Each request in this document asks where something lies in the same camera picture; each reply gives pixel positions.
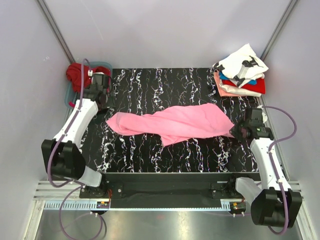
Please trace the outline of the pink t-shirt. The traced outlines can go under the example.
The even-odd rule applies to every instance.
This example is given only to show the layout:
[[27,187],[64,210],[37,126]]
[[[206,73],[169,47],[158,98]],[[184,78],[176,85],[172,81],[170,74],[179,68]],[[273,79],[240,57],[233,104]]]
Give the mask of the pink t-shirt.
[[106,123],[114,132],[123,136],[159,135],[163,146],[192,138],[231,137],[230,130],[235,126],[213,103],[172,106],[144,115],[117,112]]

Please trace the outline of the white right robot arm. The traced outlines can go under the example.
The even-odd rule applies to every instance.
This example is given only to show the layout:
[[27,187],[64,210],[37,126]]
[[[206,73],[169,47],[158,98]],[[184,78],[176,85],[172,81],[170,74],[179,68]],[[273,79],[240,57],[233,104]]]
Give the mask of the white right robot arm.
[[255,225],[283,231],[292,228],[303,198],[293,191],[282,171],[275,151],[275,145],[282,139],[276,140],[272,130],[264,125],[262,107],[246,109],[230,133],[249,144],[258,166],[260,184],[249,177],[237,177],[227,185],[228,195],[235,199],[244,197]]

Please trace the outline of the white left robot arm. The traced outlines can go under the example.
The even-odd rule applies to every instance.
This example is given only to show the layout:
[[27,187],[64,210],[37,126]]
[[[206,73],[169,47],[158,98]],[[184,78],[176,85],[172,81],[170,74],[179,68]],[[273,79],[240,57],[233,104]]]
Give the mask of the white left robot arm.
[[48,180],[55,188],[64,184],[53,183],[53,177],[64,178],[67,183],[75,182],[89,186],[97,198],[108,193],[108,186],[102,182],[102,174],[87,166],[80,151],[81,139],[92,118],[101,110],[113,107],[112,77],[102,72],[94,73],[91,84],[81,87],[79,99],[75,102],[69,118],[53,139],[45,139],[41,151]]

